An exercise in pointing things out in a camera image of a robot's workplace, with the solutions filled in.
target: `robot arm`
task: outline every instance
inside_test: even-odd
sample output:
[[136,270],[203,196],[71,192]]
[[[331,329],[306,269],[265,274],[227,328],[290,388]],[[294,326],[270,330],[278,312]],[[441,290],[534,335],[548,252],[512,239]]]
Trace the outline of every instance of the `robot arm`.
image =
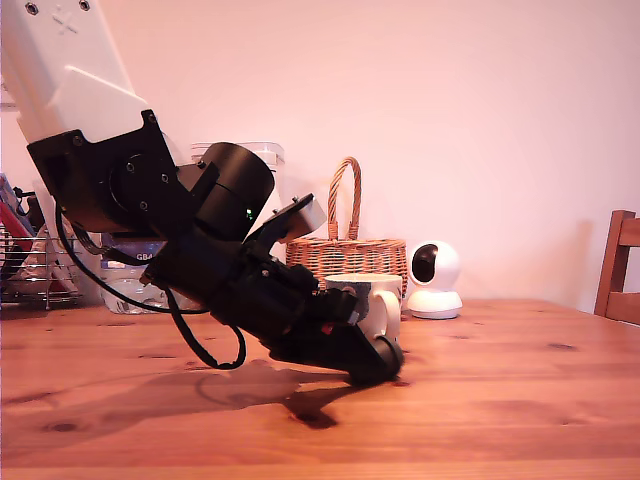
[[319,291],[311,272],[269,253],[324,222],[313,195],[247,236],[274,188],[269,168],[230,143],[177,167],[97,0],[8,0],[3,16],[5,82],[29,153],[75,229],[166,240],[142,280],[196,300],[273,358],[344,370],[360,383],[399,371],[395,342],[371,343],[352,322],[355,297]]

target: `mug handle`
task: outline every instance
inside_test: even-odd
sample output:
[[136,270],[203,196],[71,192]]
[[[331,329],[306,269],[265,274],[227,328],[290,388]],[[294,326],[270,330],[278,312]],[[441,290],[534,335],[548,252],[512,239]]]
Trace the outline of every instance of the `mug handle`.
[[400,302],[398,297],[389,290],[378,290],[374,294],[375,298],[381,298],[387,310],[387,328],[383,329],[384,336],[396,341],[400,334]]

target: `white mug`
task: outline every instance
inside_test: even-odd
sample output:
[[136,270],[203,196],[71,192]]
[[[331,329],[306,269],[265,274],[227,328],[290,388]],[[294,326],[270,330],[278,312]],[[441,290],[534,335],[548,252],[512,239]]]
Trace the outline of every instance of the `white mug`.
[[380,273],[345,273],[325,278],[327,288],[347,290],[358,297],[358,326],[369,339],[384,335],[396,340],[400,334],[402,277]]

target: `red item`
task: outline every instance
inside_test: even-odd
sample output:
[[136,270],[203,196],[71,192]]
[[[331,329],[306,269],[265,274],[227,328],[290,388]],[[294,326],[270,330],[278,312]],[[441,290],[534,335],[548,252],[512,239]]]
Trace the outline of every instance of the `red item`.
[[0,222],[4,224],[9,233],[14,238],[22,238],[23,240],[15,240],[15,243],[22,248],[23,251],[28,252],[31,250],[33,240],[29,240],[31,237],[29,231],[24,227],[20,219],[16,217],[13,209],[4,202],[0,202]]

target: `basket handle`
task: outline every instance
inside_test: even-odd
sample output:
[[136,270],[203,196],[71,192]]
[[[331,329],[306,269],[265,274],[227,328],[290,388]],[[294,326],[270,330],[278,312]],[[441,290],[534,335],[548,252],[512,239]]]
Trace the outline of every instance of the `basket handle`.
[[336,203],[338,200],[338,185],[347,167],[351,165],[353,170],[353,179],[355,182],[353,189],[353,212],[351,213],[351,222],[349,222],[349,233],[347,238],[349,240],[356,240],[358,238],[358,228],[360,227],[360,200],[362,197],[362,173],[360,172],[360,164],[353,157],[345,158],[335,175],[331,180],[331,187],[329,188],[329,240],[338,239],[338,220],[336,219]]

